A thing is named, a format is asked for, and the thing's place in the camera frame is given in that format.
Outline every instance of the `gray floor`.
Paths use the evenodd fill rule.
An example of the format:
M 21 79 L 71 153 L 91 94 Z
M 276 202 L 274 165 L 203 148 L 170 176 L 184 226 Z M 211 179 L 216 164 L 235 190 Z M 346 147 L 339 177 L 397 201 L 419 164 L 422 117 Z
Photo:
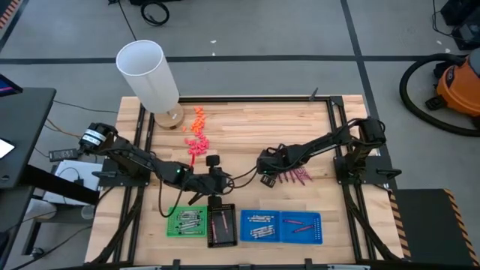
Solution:
M 445 0 L 436 2 L 440 8 Z M 138 7 L 122 3 L 137 38 L 157 41 L 168 56 L 353 56 L 341 0 L 184 0 L 167 4 L 171 19 L 162 28 L 146 25 Z M 364 56 L 459 53 L 452 39 L 432 30 L 431 0 L 348 0 L 348 5 Z M 438 21 L 446 30 L 443 19 Z M 112 58 L 132 40 L 119 6 L 107 6 L 107 0 L 30 0 L 0 52 L 0 61 Z M 391 159 L 403 170 L 398 186 L 451 189 L 480 253 L 480 197 L 476 196 L 480 192 L 476 179 L 480 147 L 476 139 L 437 130 L 404 109 L 398 83 L 411 62 L 369 61 L 365 65 L 380 118 L 387 125 Z M 364 94 L 355 61 L 210 61 L 170 66 L 182 95 L 310 94 L 316 87 L 325 95 Z M 133 94 L 114 64 L 0 64 L 0 73 L 21 86 L 56 88 L 59 101 L 97 109 L 117 110 L 121 96 Z M 431 95 L 433 83 L 431 67 L 412 78 L 410 89 L 419 104 Z M 462 115 L 438 115 L 469 125 Z M 58 104 L 49 117 L 78 134 L 90 122 L 113 124 L 116 120 L 113 114 Z M 44 130 L 37 148 L 47 152 L 76 145 L 74 138 Z M 31 164 L 45 170 L 51 167 L 38 153 Z M 45 226 L 37 246 L 51 248 L 79 228 Z M 88 237 L 83 232 L 27 269 L 78 266 Z M 19 255 L 22 244 L 20 236 L 8 269 L 29 259 Z

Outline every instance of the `computer monitor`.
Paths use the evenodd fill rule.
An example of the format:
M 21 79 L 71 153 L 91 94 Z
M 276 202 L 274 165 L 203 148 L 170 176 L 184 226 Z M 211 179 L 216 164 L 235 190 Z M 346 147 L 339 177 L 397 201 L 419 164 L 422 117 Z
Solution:
M 19 94 L 23 89 L 0 74 L 0 97 Z

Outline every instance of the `wooden base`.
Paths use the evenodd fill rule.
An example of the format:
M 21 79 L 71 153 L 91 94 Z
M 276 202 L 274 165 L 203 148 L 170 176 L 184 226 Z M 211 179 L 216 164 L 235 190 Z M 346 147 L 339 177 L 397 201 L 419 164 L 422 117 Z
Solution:
M 182 106 L 177 103 L 175 107 L 167 113 L 155 113 L 154 117 L 155 122 L 160 128 L 173 130 L 182 125 L 185 114 Z
M 347 119 L 367 116 L 361 95 L 343 96 Z M 206 154 L 195 158 L 195 173 L 209 173 L 205 166 L 207 155 L 220 155 L 223 171 L 233 176 L 244 174 L 255 166 L 259 153 L 280 143 L 304 144 L 331 132 L 329 113 L 325 102 L 212 102 L 182 103 L 184 125 L 195 122 L 194 107 L 203 106 L 206 121 L 203 133 L 210 140 Z M 136 97 L 124 97 L 121 102 L 116 127 L 126 139 L 134 139 L 140 102 Z M 337 110 L 336 119 L 340 119 Z M 146 123 L 142 138 L 145 138 Z M 358 136 L 358 130 L 352 129 Z M 151 149 L 163 161 L 191 162 L 189 145 L 185 137 L 194 138 L 190 130 L 165 130 L 156 128 L 152 134 Z M 304 166 L 313 181 L 305 186 L 292 181 L 277 182 L 273 188 L 260 183 L 260 176 L 232 193 L 222 196 L 223 203 L 235 203 L 237 228 L 240 231 L 242 209 L 309 211 L 322 215 L 323 244 L 284 244 L 240 241 L 236 247 L 207 248 L 206 238 L 170 238 L 166 235 L 168 219 L 158 213 L 159 181 L 151 174 L 151 181 L 143 194 L 142 214 L 136 242 L 135 265 L 169 266 L 174 259 L 182 265 L 238 265 L 238 264 L 305 264 L 305 258 L 313 263 L 354 263 L 352 241 L 347 220 L 342 187 L 335 178 L 333 157 L 335 151 L 328 151 L 312 157 Z M 251 177 L 235 180 L 242 185 Z M 402 257 L 389 194 L 370 184 L 362 185 L 368 218 L 373 229 L 390 250 Z M 109 192 L 97 207 L 86 261 L 93 260 L 108 244 L 119 226 L 119 218 L 125 188 L 116 187 Z M 162 209 L 168 211 L 175 204 L 179 190 L 162 187 Z M 194 195 L 184 192 L 179 206 L 187 206 Z M 194 206 L 207 205 L 204 196 Z M 362 254 L 367 247 L 364 234 L 358 227 Z M 127 259 L 131 233 L 124 235 L 121 260 Z

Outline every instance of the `green tray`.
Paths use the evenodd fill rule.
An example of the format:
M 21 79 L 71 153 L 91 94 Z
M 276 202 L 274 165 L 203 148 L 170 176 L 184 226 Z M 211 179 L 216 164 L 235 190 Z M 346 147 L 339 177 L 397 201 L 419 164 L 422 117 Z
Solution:
M 200 232 L 197 234 L 181 234 L 177 226 L 180 226 L 180 223 L 186 222 L 186 220 L 179 220 L 179 215 L 183 211 L 200 211 L 199 215 L 199 226 L 194 228 L 186 229 L 185 232 Z M 175 212 L 168 218 L 168 225 L 166 227 L 166 237 L 206 237 L 207 236 L 207 206 L 178 206 L 175 209 Z

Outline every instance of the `vacuum hose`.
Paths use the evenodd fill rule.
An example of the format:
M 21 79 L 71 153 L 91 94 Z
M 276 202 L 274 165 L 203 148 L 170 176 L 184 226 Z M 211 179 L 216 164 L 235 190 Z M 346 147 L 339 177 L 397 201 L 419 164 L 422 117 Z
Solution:
M 402 76 L 402 79 L 400 80 L 400 97 L 403 101 L 403 104 L 405 104 L 405 107 L 412 112 L 414 115 L 416 115 L 418 118 L 421 120 L 433 125 L 434 127 L 437 127 L 439 129 L 442 129 L 444 131 L 447 131 L 449 133 L 461 135 L 461 136 L 467 136 L 467 137 L 480 137 L 480 130 L 473 130 L 473 129 L 468 129 L 468 128 L 463 128 L 463 127 L 457 127 L 449 123 L 445 123 L 444 121 L 440 121 L 437 118 L 434 118 L 433 116 L 427 114 L 426 112 L 422 111 L 419 109 L 410 99 L 407 93 L 407 84 L 408 80 L 412 76 L 412 74 L 419 69 L 421 66 L 430 63 L 430 62 L 435 62 L 435 61 L 444 61 L 451 63 L 452 65 L 462 65 L 465 62 L 465 58 L 458 57 L 456 55 L 451 55 L 448 53 L 437 53 L 434 55 L 429 55 L 422 60 L 418 60 L 412 66 L 410 66 L 405 73 Z

